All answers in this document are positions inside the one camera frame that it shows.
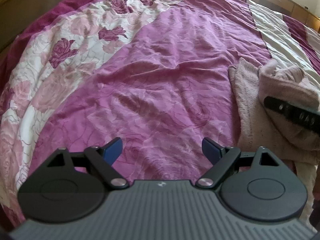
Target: pink towel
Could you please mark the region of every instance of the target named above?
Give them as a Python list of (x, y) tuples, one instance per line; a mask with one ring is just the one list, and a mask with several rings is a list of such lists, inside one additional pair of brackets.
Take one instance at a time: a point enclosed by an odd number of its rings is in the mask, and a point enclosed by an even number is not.
[(318, 165), (319, 135), (292, 124), (260, 103), (272, 96), (314, 110), (319, 108), (319, 96), (305, 72), (297, 66), (276, 70), (276, 65), (271, 60), (258, 71), (241, 58), (238, 65), (229, 68), (241, 122), (238, 147), (255, 151), (265, 146), (281, 159)]

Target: bed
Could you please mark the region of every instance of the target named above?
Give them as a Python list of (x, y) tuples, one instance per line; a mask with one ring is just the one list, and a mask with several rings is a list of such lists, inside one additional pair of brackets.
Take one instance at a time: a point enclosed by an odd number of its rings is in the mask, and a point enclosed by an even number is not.
[(211, 167), (203, 137), (239, 138), (228, 66), (241, 57), (296, 64), (320, 90), (319, 34), (253, 1), (60, 2), (0, 63), (0, 202), (11, 222), (24, 220), (17, 190), (58, 147), (118, 136), (113, 167), (130, 182), (200, 177)]

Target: ribbed gray surface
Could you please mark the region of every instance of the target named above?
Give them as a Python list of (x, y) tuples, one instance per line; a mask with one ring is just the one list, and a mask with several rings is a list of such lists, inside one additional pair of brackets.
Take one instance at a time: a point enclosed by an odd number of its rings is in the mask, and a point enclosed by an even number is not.
[(214, 240), (311, 239), (314, 233), (298, 220), (280, 225), (242, 221), (209, 190), (185, 181), (135, 181), (113, 191), (101, 207), (75, 222), (46, 225), (28, 220), (11, 233), (17, 240)]

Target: magenta stripe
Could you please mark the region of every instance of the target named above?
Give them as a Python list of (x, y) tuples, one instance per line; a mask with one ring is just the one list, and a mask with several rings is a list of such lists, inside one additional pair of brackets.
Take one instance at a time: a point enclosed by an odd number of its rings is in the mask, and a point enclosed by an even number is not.
[(34, 21), (19, 35), (11, 45), (7, 57), (0, 61), (0, 95), (8, 82), (11, 71), (18, 64), (20, 57), (35, 33), (45, 30), (46, 27), (57, 22), (62, 15), (71, 14), (81, 7), (96, 0), (63, 0), (52, 10)]
[(286, 15), (283, 15), (283, 20), (289, 28), (291, 37), (294, 38), (299, 43), (300, 47), (308, 56), (314, 70), (318, 74), (320, 74), (320, 59), (317, 53), (315, 52), (315, 50), (308, 43), (308, 35), (307, 35), (306, 27), (299, 21), (291, 17), (288, 17)]

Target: white logo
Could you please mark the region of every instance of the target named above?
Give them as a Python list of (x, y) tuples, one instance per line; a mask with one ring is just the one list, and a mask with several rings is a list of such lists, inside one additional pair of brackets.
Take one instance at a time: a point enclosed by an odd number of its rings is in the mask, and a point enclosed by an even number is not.
[(167, 185), (167, 184), (166, 184), (165, 182), (163, 182), (163, 181), (161, 181), (161, 182), (158, 183), (158, 186), (159, 186), (159, 187), (164, 187), (165, 185)]

